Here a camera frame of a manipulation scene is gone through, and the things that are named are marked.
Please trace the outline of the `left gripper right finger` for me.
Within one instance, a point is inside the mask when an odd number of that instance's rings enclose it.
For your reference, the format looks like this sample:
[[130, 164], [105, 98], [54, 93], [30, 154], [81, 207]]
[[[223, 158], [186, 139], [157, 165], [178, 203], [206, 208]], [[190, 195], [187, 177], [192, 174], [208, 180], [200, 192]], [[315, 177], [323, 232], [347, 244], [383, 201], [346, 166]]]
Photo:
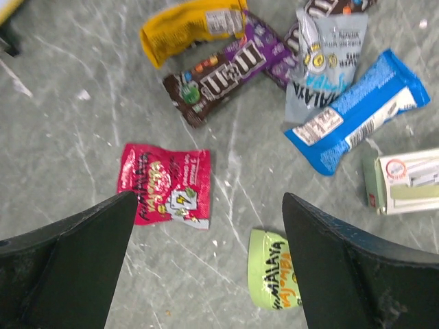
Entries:
[[295, 194], [283, 221], [310, 328], [437, 328], [438, 255], [393, 243]]

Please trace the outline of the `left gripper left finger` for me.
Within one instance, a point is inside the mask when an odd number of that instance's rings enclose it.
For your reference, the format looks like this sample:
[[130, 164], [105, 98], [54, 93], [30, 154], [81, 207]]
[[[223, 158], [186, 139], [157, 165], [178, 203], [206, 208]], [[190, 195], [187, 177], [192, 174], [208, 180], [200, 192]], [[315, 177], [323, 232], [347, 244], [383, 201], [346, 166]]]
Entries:
[[2, 240], [1, 327], [103, 328], [136, 212], [123, 192]]

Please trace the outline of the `green Himalaya candy pouch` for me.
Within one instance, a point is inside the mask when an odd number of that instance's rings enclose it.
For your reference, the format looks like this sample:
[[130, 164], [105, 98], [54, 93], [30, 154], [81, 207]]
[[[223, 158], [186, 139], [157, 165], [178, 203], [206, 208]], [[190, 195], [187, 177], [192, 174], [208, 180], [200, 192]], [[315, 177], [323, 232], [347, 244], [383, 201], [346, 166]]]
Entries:
[[274, 232], [251, 231], [248, 289], [259, 308], [283, 310], [302, 305], [287, 239]]

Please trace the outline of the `red Himalaya candy pouch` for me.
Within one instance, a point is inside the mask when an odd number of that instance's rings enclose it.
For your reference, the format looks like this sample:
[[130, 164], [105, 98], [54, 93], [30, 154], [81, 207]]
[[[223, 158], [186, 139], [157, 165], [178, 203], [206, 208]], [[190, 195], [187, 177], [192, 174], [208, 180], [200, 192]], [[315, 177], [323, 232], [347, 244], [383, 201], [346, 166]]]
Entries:
[[138, 226], [175, 221], [208, 230], [211, 169], [207, 149], [170, 151], [128, 143], [121, 156], [117, 192], [135, 193]]

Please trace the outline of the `grey Himalaya candy pouch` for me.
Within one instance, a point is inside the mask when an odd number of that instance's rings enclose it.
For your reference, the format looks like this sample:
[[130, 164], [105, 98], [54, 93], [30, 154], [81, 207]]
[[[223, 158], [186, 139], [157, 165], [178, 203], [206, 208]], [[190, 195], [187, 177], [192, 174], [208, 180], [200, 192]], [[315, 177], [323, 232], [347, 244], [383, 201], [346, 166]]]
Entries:
[[296, 11], [299, 66], [286, 88], [285, 122], [302, 125], [353, 82], [368, 24], [365, 12], [314, 18]]

